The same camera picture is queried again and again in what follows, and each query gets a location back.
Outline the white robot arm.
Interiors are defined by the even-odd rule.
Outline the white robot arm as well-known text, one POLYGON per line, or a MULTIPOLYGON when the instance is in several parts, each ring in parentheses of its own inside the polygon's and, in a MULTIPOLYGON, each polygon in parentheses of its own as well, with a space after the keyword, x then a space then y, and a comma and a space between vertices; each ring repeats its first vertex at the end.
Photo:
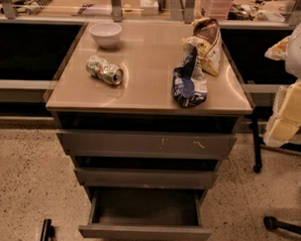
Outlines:
POLYGON ((301 23, 264 55, 271 60, 284 60, 286 71, 297 77, 290 86, 278 88, 263 136, 266 146, 280 147, 301 127, 301 23))

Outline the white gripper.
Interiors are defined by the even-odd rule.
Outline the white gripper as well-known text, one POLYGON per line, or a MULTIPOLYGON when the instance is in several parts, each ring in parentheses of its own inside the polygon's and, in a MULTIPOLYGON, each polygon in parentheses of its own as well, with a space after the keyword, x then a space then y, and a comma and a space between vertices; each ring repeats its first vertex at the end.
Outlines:
MULTIPOLYGON (((288 53, 289 36, 286 36, 264 55, 270 60, 285 60, 288 53)), ((301 79, 289 87, 280 86, 272 108, 263 142, 268 147, 278 148, 299 131, 301 127, 301 79)))

